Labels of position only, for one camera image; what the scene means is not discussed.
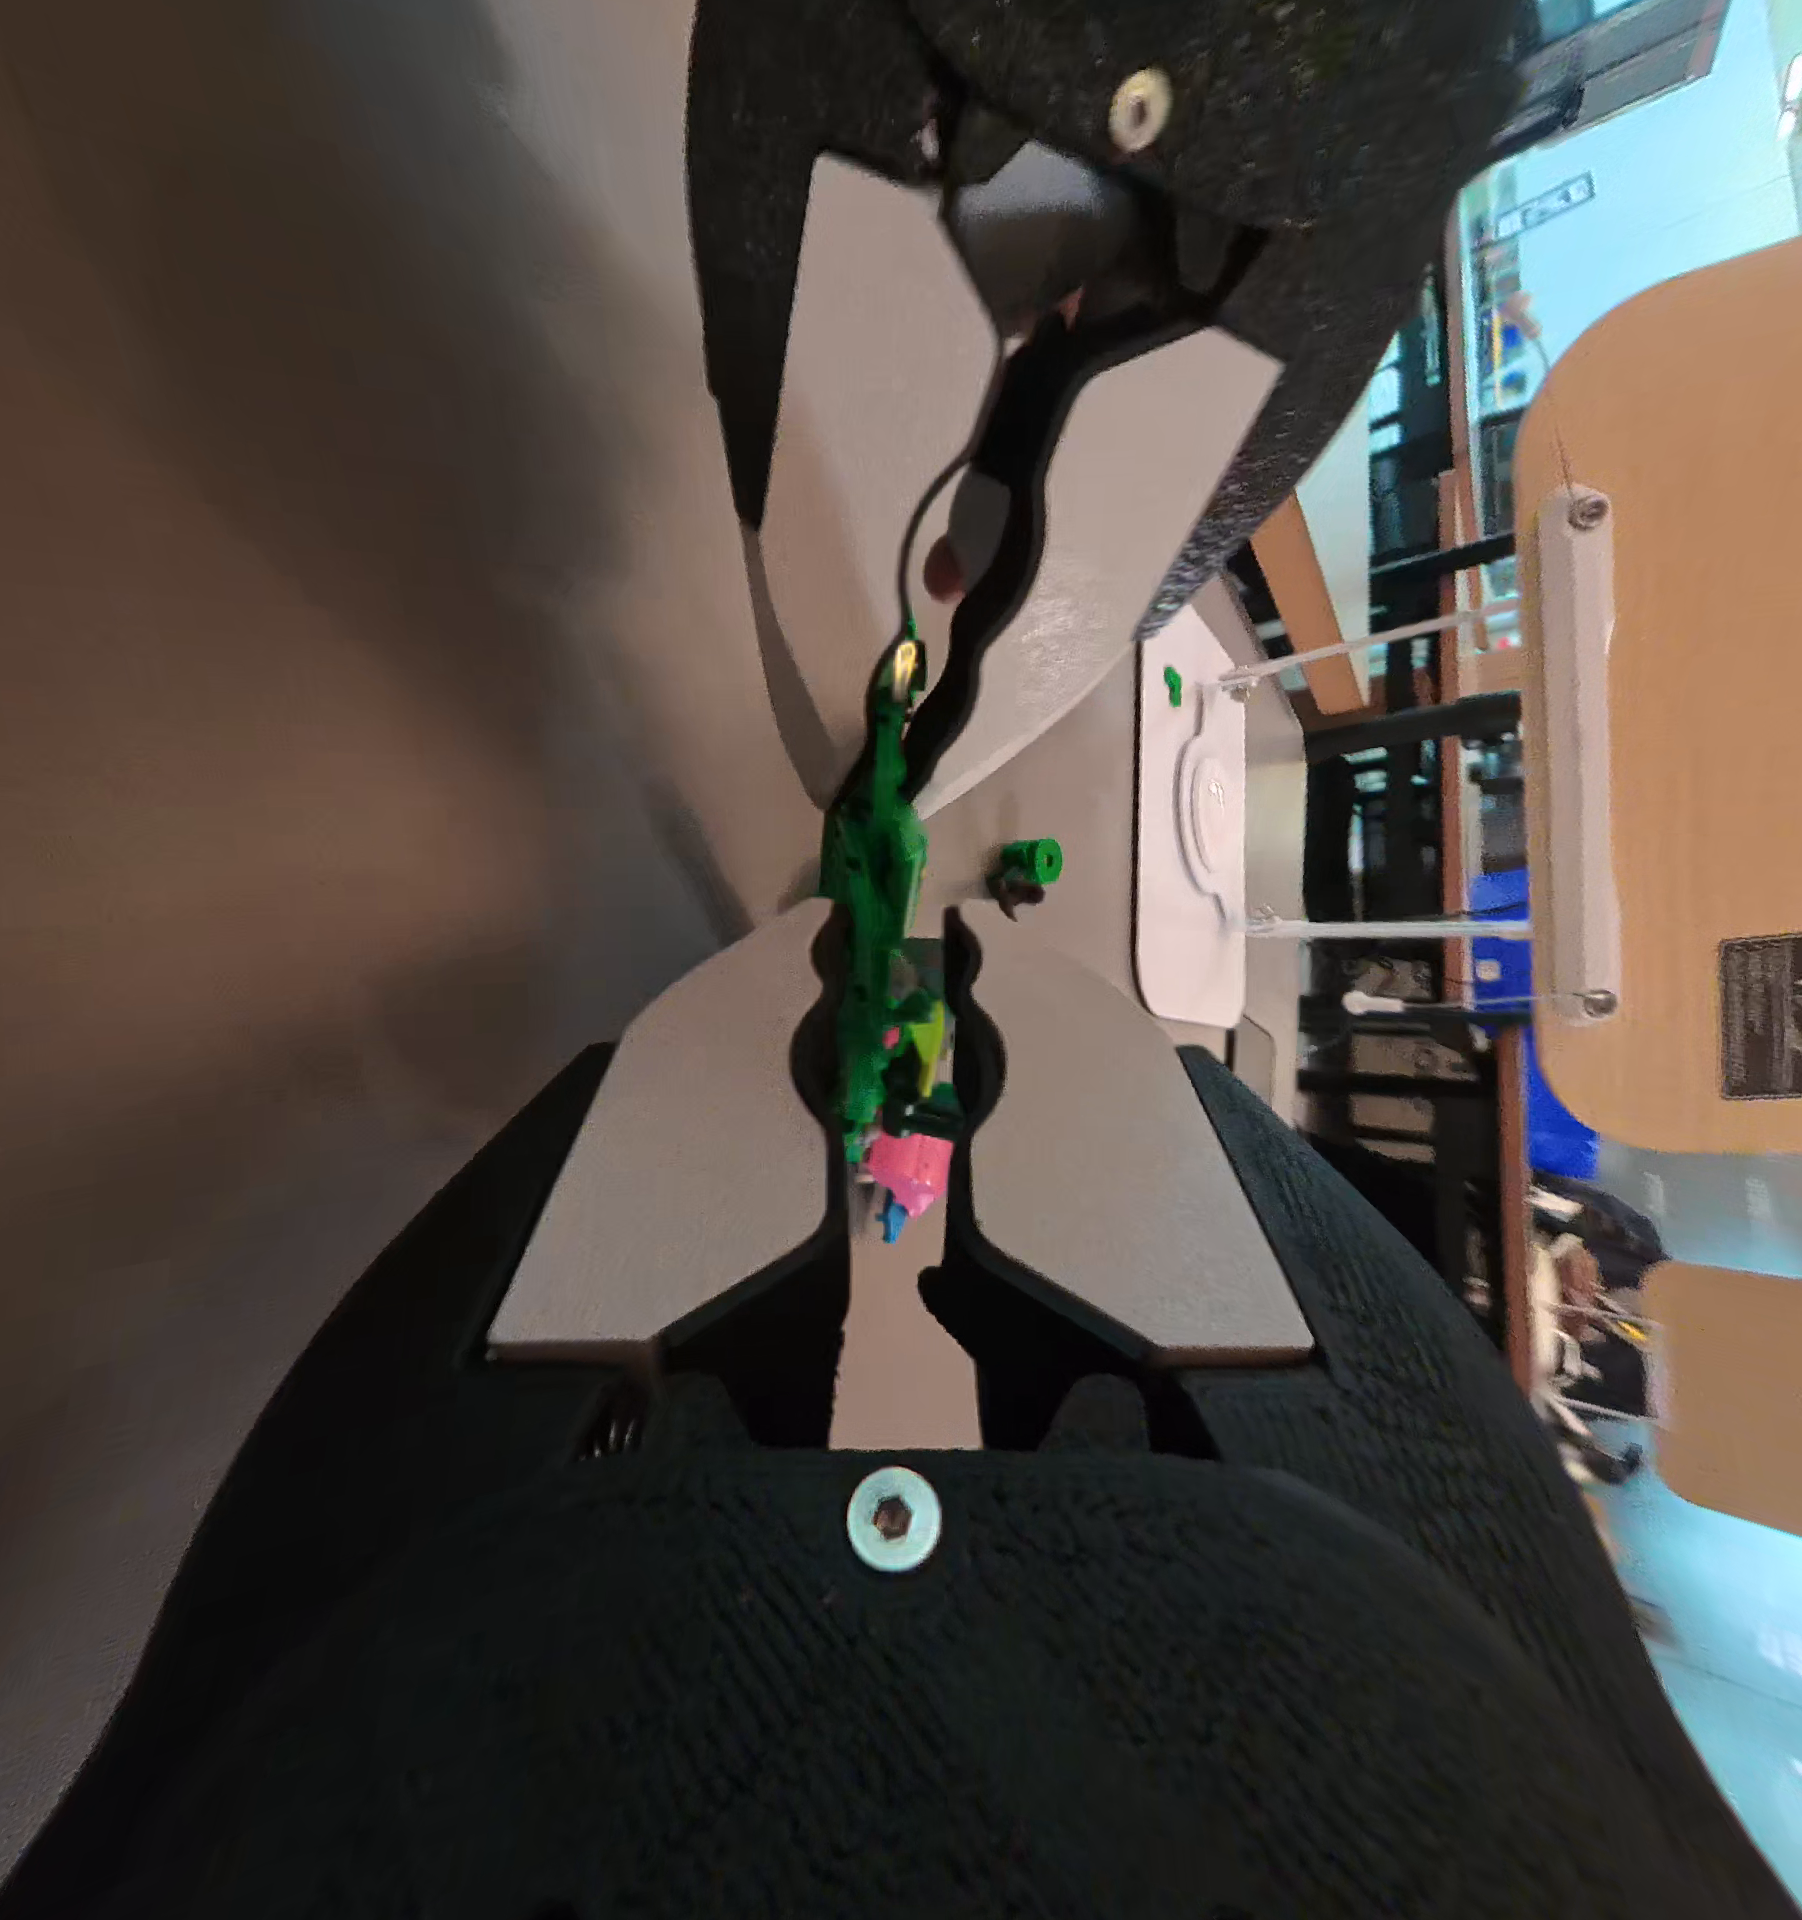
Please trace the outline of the wooden seat chair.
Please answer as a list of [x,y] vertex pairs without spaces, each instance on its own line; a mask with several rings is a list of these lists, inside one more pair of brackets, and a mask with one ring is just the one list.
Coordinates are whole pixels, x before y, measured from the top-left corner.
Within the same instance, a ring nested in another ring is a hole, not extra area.
[[1585,329],[1512,472],[1527,914],[1243,935],[1521,940],[1599,1136],[1802,1157],[1802,235]]
[[1655,1473],[1678,1499],[1802,1538],[1802,1279],[1661,1262],[1644,1313],[1600,1309],[1561,1288],[1538,1258],[1529,1279],[1536,1395],[1582,1356],[1578,1335],[1640,1331],[1644,1407]]

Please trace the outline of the white flat pad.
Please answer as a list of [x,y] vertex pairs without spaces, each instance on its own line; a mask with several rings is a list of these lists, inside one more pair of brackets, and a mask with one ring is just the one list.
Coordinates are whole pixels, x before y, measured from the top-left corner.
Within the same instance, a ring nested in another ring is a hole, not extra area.
[[[1185,679],[1172,711],[1162,666]],[[1247,707],[1198,611],[1141,647],[1136,670],[1132,972],[1160,1021],[1237,1027],[1247,999]]]

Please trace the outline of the black metal shelf frame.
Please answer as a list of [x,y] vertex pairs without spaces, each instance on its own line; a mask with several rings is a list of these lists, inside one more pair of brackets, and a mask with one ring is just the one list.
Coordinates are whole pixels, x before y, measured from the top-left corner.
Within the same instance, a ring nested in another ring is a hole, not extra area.
[[1520,818],[1520,726],[1461,733],[1463,705],[1514,707],[1493,688],[1520,645],[1514,615],[1461,623],[1512,592],[1512,410],[1476,418],[1465,295],[1429,273],[1367,389],[1373,647],[1363,711],[1305,739],[1305,914],[1352,925],[1311,948],[1299,1091],[1311,1130],[1403,1164],[1461,1160],[1493,1136],[1493,1032],[1454,1006],[1467,940],[1412,927],[1461,920],[1484,863],[1482,814]]

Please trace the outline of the green lego stem piece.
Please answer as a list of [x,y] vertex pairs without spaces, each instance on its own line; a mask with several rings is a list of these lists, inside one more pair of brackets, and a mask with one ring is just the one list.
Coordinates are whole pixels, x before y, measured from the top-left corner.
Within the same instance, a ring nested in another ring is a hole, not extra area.
[[863,752],[822,829],[820,893],[844,916],[831,1113],[850,1168],[863,1164],[889,1100],[903,1032],[925,1016],[921,993],[899,985],[927,858],[906,792],[904,739],[925,683],[923,660],[918,628],[906,619],[867,685]]

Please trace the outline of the person's left hand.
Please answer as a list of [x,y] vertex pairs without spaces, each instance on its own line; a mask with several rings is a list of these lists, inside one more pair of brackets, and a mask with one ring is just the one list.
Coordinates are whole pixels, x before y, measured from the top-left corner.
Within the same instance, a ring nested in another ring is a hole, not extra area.
[[1012,497],[997,478],[961,468],[944,500],[944,525],[920,562],[920,583],[936,606],[955,606],[989,572]]

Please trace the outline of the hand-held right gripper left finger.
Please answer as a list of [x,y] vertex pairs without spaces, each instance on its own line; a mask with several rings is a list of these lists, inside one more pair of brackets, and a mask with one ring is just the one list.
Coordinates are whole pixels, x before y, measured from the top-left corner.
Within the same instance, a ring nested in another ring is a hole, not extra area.
[[649,1362],[824,1224],[794,1074],[820,899],[686,972],[626,1027],[487,1328],[500,1362]]

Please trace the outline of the blue plastic bin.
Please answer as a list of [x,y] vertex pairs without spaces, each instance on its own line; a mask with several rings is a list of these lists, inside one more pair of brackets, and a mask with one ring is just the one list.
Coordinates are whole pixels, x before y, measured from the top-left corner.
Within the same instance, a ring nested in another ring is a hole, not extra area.
[[[1474,876],[1467,888],[1467,912],[1480,922],[1531,918],[1529,871],[1506,867]],[[1533,999],[1533,940],[1529,935],[1469,937],[1469,1001],[1476,1010],[1512,1014]],[[1540,1068],[1533,1031],[1516,1027],[1521,1042],[1529,1164],[1536,1174],[1591,1183],[1600,1160],[1600,1138],[1559,1100]]]

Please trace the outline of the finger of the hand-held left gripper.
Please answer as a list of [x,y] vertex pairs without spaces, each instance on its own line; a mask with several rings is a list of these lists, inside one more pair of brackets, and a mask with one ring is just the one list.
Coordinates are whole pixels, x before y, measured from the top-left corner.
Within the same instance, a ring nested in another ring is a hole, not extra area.
[[903,624],[916,515],[970,444],[997,361],[936,192],[820,156],[750,532],[769,707],[818,811],[863,747],[865,688]]
[[997,775],[1125,656],[1281,371],[1202,327],[1085,382],[1040,483],[1032,583],[982,651],[968,718],[916,796],[921,816]]

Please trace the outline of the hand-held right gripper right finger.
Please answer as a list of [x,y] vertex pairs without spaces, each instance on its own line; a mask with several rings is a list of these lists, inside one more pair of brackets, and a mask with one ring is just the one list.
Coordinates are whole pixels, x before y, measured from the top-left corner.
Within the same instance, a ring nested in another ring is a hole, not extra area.
[[1296,1365],[1316,1348],[1170,1034],[1031,922],[957,906],[980,1253],[1111,1348]]

